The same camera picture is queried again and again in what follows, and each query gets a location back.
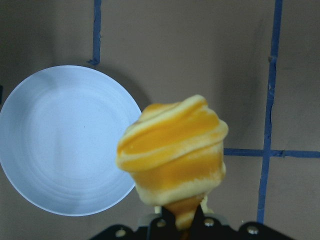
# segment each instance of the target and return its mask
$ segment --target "gray floor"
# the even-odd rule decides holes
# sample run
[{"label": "gray floor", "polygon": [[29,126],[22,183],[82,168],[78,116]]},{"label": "gray floor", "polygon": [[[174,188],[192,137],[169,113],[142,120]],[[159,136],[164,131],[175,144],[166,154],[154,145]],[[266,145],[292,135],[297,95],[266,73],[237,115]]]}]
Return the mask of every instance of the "gray floor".
[{"label": "gray floor", "polygon": [[[93,0],[0,3],[3,101],[29,75],[58,65],[91,67]],[[320,2],[284,0],[272,149],[319,151]],[[201,94],[229,125],[226,148],[262,149],[274,1],[103,1],[101,62],[141,109]],[[320,236],[320,159],[270,162],[265,224],[297,240]],[[208,205],[233,228],[255,221],[262,159],[226,156],[225,181]],[[86,240],[153,211],[135,190],[83,217],[30,204],[0,171],[0,239]]]}]

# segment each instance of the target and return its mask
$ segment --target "round plate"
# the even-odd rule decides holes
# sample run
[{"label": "round plate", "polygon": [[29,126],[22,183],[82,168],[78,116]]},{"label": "round plate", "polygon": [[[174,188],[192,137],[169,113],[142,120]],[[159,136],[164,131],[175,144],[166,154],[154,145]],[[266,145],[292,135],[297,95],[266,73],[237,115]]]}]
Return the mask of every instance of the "round plate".
[{"label": "round plate", "polygon": [[106,210],[134,187],[115,164],[117,143],[141,111],[109,76],[81,66],[41,70],[0,113],[0,162],[15,189],[51,213]]}]

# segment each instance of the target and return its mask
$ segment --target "ceramic plate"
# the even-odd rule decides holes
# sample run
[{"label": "ceramic plate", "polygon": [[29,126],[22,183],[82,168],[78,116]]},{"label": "ceramic plate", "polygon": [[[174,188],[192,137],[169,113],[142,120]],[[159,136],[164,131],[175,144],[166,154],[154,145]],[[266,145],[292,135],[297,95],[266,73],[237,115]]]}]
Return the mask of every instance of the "ceramic plate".
[{"label": "ceramic plate", "polygon": [[109,76],[56,66],[26,78],[0,113],[0,162],[15,189],[51,213],[106,210],[134,187],[115,165],[117,143],[141,111]]}]

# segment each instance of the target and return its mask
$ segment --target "white plate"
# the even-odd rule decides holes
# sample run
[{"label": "white plate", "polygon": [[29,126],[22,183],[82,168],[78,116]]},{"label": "white plate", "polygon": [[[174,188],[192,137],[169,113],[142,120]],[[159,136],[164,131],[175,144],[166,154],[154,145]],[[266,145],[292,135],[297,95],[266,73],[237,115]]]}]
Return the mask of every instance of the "white plate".
[{"label": "white plate", "polygon": [[117,143],[141,111],[109,76],[81,66],[41,70],[0,113],[0,162],[15,189],[51,213],[106,210],[134,187],[115,165]]}]

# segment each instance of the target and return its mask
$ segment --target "blue tape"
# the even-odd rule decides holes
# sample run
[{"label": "blue tape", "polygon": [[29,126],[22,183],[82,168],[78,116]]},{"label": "blue tape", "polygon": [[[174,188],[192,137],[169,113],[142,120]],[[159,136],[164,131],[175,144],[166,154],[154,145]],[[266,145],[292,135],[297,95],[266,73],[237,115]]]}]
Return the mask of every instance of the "blue tape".
[{"label": "blue tape", "polygon": [[94,66],[100,63],[101,2],[102,0],[94,0],[92,59],[87,61]]},{"label": "blue tape", "polygon": [[267,183],[269,174],[269,163],[271,156],[271,133],[272,133],[272,107],[274,104],[275,87],[276,87],[276,73],[277,73],[277,58],[279,50],[279,37],[281,27],[281,15],[282,15],[282,0],[275,0],[274,15],[273,15],[273,28],[271,39],[271,51],[270,51],[270,64],[269,64],[269,78],[267,99],[265,107],[265,122],[264,122],[264,143],[263,143],[263,156],[262,156],[262,168],[261,178],[259,185],[259,197],[258,197],[258,209],[256,221],[258,223],[264,222],[265,217],[265,203],[267,194]]},{"label": "blue tape", "polygon": [[264,151],[261,149],[237,149],[225,148],[224,155],[226,156],[248,156],[248,157],[262,157]]},{"label": "blue tape", "polygon": [[320,151],[272,150],[271,156],[320,159]]}]

